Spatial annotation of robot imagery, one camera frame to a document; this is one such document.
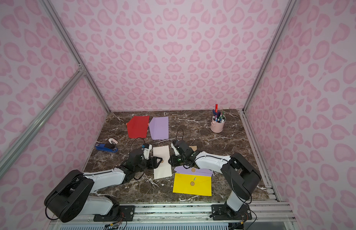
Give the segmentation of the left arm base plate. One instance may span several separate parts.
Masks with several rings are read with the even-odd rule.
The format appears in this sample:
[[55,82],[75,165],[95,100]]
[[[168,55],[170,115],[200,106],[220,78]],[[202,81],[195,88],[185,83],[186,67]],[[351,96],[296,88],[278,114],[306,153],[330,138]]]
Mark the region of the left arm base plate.
[[118,222],[120,220],[133,221],[135,206],[114,205],[106,215],[95,215],[94,222]]

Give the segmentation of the cream white envelope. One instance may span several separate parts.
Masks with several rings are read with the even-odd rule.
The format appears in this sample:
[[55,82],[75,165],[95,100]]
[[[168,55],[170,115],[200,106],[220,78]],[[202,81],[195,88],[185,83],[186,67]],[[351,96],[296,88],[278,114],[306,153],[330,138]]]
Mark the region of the cream white envelope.
[[153,147],[153,156],[162,158],[159,166],[154,169],[154,179],[171,177],[172,169],[168,163],[170,158],[169,146]]

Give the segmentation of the red envelope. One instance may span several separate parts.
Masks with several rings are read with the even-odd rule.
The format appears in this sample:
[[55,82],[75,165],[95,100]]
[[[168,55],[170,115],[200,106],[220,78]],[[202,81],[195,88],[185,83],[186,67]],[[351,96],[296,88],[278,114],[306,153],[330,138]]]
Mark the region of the red envelope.
[[134,116],[127,123],[128,136],[131,139],[146,138],[149,127],[149,116]]

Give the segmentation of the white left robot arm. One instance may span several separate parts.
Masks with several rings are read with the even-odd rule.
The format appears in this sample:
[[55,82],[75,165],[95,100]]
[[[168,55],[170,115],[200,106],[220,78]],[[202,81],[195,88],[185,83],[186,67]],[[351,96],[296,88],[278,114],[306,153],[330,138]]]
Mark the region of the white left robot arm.
[[82,215],[92,215],[95,222],[126,219],[119,202],[109,196],[92,196],[92,193],[109,187],[126,184],[138,173],[156,169],[164,161],[150,156],[152,147],[143,146],[129,153],[127,160],[111,170],[83,173],[72,170],[45,198],[46,211],[51,211],[63,223]]

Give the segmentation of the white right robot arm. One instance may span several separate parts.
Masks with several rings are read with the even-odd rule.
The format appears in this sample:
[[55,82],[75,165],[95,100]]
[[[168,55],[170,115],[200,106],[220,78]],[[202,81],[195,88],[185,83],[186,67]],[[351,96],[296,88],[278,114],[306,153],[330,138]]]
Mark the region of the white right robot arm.
[[231,211],[238,212],[244,204],[252,202],[252,194],[262,178],[260,172],[242,154],[220,156],[193,150],[184,140],[173,141],[171,147],[175,153],[168,161],[171,166],[207,169],[224,176],[232,190],[226,201]]

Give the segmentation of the lilac envelope with butterfly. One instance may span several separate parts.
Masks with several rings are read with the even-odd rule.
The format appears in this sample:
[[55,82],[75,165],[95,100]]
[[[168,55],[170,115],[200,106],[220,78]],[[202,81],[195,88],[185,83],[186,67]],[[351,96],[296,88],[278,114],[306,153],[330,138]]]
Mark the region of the lilac envelope with butterfly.
[[169,139],[168,117],[153,117],[149,123],[149,129],[153,140]]

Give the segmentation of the yellow envelope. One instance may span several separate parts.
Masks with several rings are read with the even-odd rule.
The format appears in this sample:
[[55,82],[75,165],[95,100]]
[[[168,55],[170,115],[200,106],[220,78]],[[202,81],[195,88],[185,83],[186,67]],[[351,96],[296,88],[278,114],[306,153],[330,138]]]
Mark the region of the yellow envelope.
[[189,174],[175,174],[173,193],[212,196],[211,177]]

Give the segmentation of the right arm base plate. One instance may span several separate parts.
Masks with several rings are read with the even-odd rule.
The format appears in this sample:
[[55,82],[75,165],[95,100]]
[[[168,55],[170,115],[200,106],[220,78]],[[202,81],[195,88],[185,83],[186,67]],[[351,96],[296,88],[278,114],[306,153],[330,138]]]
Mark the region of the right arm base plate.
[[247,204],[243,204],[238,211],[232,210],[227,204],[211,205],[210,217],[213,220],[239,220],[243,222],[252,220],[252,214]]

